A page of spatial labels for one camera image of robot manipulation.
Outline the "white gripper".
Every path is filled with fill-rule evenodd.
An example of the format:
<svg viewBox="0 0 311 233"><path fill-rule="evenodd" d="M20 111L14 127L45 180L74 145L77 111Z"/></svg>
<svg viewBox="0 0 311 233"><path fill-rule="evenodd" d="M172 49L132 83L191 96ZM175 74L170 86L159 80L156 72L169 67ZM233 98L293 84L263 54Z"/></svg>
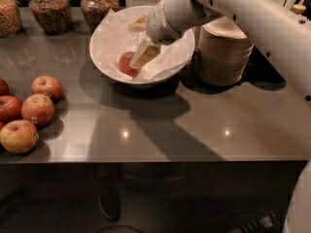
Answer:
<svg viewBox="0 0 311 233"><path fill-rule="evenodd" d="M150 39L144 39L130 60L129 66L141 69L160 54L161 46L170 46L180 40L183 35L178 33L166 18L165 1L158 2L148 13L132 21L128 29L132 32L146 33Z"/></svg>

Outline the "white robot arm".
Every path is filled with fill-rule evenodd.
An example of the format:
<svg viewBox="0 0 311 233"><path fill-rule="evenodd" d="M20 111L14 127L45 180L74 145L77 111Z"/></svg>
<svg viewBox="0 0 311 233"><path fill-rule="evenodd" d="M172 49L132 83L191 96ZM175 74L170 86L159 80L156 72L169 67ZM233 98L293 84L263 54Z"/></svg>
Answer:
<svg viewBox="0 0 311 233"><path fill-rule="evenodd" d="M311 21L271 0L162 0L148 13L147 38L130 66L153 60L161 46L180 40L194 26L226 16L303 98L311 97Z"/></svg>

